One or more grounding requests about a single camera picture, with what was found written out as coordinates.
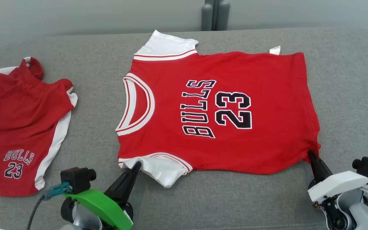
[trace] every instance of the black cable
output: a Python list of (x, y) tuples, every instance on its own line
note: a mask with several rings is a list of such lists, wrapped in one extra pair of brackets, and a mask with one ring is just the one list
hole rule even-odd
[(32, 220), (34, 218), (34, 215), (35, 215), (35, 212), (36, 212), (36, 209), (38, 208), (38, 206), (40, 205), (40, 203), (42, 202), (42, 200), (45, 198), (45, 195), (42, 195), (41, 198), (39, 198), (38, 202), (36, 203), (34, 209), (32, 210), (32, 213), (31, 213), (31, 217), (29, 218), (29, 221), (28, 221), (28, 227), (27, 227), (27, 230), (29, 230), (31, 228), (31, 224), (32, 224)]

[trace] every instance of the gray cushion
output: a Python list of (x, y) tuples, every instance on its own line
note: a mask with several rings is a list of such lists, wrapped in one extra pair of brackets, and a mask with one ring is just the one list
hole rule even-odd
[[(304, 52), (308, 85), (318, 114), (321, 157), (333, 172), (351, 169), (368, 156), (368, 30), (295, 28), (172, 33), (200, 41), (200, 54), (243, 51), (281, 54)], [(97, 172), (92, 187), (104, 191), (121, 174), (114, 129), (124, 112), (122, 77), (133, 54), (150, 34), (82, 35), (40, 38), (0, 48), (0, 67), (37, 58), (44, 80), (68, 78), (79, 97), (69, 131), (48, 168), (46, 188), (60, 183), (59, 172), (89, 167)], [(311, 206), (309, 164), (300, 162), (270, 176), (234, 172), (191, 172), (165, 189), (140, 173), (130, 197), (135, 230), (321, 230), (324, 215)], [(0, 197), (0, 227), (25, 229), (41, 193)], [(32, 229), (58, 229), (63, 197), (42, 202)]]

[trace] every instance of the teal connector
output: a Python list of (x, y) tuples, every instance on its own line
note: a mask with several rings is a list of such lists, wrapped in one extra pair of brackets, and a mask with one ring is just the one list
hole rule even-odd
[(45, 191), (45, 193), (43, 194), (44, 195), (43, 200), (47, 201), (50, 198), (53, 198), (54, 196), (70, 193), (70, 191), (71, 189), (69, 182), (63, 182), (62, 184), (52, 186), (49, 188), (48, 191)]

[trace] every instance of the neckline trim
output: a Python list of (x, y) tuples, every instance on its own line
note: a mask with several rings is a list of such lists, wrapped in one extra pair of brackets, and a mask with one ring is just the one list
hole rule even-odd
[[(133, 73), (127, 73), (123, 78), (123, 82), (126, 89), (126, 108), (124, 115), (116, 129), (118, 136), (131, 134), (141, 129), (147, 124), (147, 122), (149, 122), (155, 109), (155, 100), (152, 90), (143, 80)], [(144, 114), (136, 122), (130, 124), (136, 108), (137, 93), (135, 84), (142, 88), (146, 94), (147, 108)]]

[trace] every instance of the red t-shirt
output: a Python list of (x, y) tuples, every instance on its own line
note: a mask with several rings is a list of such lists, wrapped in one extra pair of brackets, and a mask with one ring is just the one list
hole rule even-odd
[(121, 167), (139, 160), (169, 187), (169, 164), (180, 165), (181, 175), (272, 174), (318, 152), (303, 53), (199, 55), (195, 44), (156, 31), (134, 55), (116, 130)]

